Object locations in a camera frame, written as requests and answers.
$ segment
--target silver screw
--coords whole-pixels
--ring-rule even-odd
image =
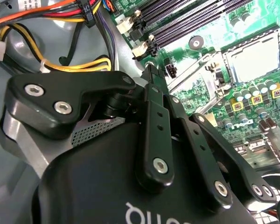
[[[198,47],[200,45],[200,42],[199,41],[194,41],[193,45],[194,45],[194,47]]]
[[[201,117],[201,116],[198,116],[198,119],[199,119],[202,123],[205,122],[204,118]]]
[[[70,114],[72,112],[71,106],[63,101],[58,101],[54,104],[54,109],[60,114]]]
[[[153,62],[148,61],[148,62],[146,62],[146,63],[145,63],[145,65],[144,65],[144,66],[145,66],[145,68],[147,68],[150,64],[154,66],[154,63],[153,63]]]
[[[33,97],[40,97],[45,93],[42,87],[34,84],[26,85],[24,89],[28,95]]]
[[[168,172],[168,166],[167,163],[160,159],[160,158],[155,158],[154,159],[154,168],[160,173],[160,174],[165,174]]]
[[[262,196],[262,192],[258,186],[256,186],[255,184],[252,184],[252,188],[257,195]]]
[[[153,91],[155,92],[159,92],[159,90],[157,88],[155,88],[154,86],[152,87]]]
[[[126,83],[132,84],[132,81],[129,77],[123,76],[122,77],[123,81],[125,81]]]
[[[270,197],[273,196],[273,194],[271,193],[271,191],[269,190],[269,188],[267,188],[265,185],[262,185],[263,190],[265,190],[266,194],[269,195]]]
[[[178,98],[175,98],[175,97],[172,97],[172,100],[175,102],[175,103],[179,103],[179,100],[178,100]]]
[[[215,181],[215,187],[220,195],[222,195],[223,197],[227,197],[227,188],[220,181]]]

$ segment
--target orange wire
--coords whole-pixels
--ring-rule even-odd
[[[18,12],[18,13],[15,13],[15,14],[11,14],[11,15],[0,18],[0,23],[8,21],[8,20],[16,19],[18,17],[24,16],[24,15],[29,14],[29,13],[40,12],[40,11],[49,10],[49,9],[52,9],[52,8],[57,8],[57,7],[60,7],[60,6],[64,6],[64,5],[69,4],[71,2],[74,2],[74,1],[75,0],[64,0],[64,1],[58,2],[58,3],[56,3],[54,5],[51,5],[51,6],[34,8],[34,9],[27,10],[27,11],[22,11],[22,12]]]
[[[112,10],[112,12],[114,12],[113,5],[109,0],[107,0],[107,6]]]

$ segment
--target motherboard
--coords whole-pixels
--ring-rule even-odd
[[[253,167],[280,162],[280,0],[113,0],[134,59],[166,74]]]

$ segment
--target red wire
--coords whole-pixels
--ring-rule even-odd
[[[269,210],[269,214],[270,214],[271,216],[277,217],[277,212],[274,211],[274,210]]]
[[[90,0],[90,4],[93,5],[95,3],[96,0]],[[46,16],[61,16],[61,17],[67,17],[67,16],[72,16],[72,15],[77,15],[81,13],[81,9],[76,9],[74,11],[70,11],[70,12],[64,12],[64,13],[46,13]]]

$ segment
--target cylindrical capacitor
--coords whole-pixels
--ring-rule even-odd
[[[225,128],[231,128],[233,126],[232,121],[229,118],[226,118],[223,120],[223,124],[225,126]]]
[[[266,80],[265,84],[269,90],[275,90],[277,88],[277,85],[274,83],[273,80],[270,80],[270,79]]]
[[[231,21],[230,21],[230,24],[233,26],[233,27],[236,27],[237,24],[239,24],[241,22],[241,20],[238,18],[238,17],[234,17]]]
[[[270,126],[266,123],[265,120],[260,120],[259,126],[263,129],[264,132],[270,130]]]
[[[249,87],[249,91],[254,97],[260,94],[260,91],[254,85]]]
[[[236,99],[236,101],[241,102],[243,101],[244,97],[242,94],[240,94],[240,92],[234,92],[233,93],[234,98]]]
[[[260,126],[260,125],[258,125],[258,128],[259,128],[259,130],[260,130],[263,134],[268,134],[268,133],[269,133],[268,131],[265,131],[265,130],[263,129],[263,127]]]
[[[263,83],[257,84],[257,88],[260,90],[261,93],[266,93],[268,91],[268,88]]]
[[[265,118],[267,116],[267,112],[263,107],[259,107],[256,109],[256,113],[260,118]]]
[[[239,122],[241,123],[247,123],[248,122],[248,118],[247,116],[244,114],[244,113],[241,113],[239,116],[238,116],[238,119],[239,119]]]
[[[270,126],[271,129],[274,129],[277,127],[277,124],[275,123],[275,121],[273,121],[273,119],[271,118],[267,118],[266,119],[267,124]]]
[[[248,12],[245,12],[241,15],[241,20],[247,24],[250,24],[252,23],[252,16]]]
[[[244,96],[245,99],[250,99],[251,98],[251,93],[246,89],[242,90],[241,94]]]

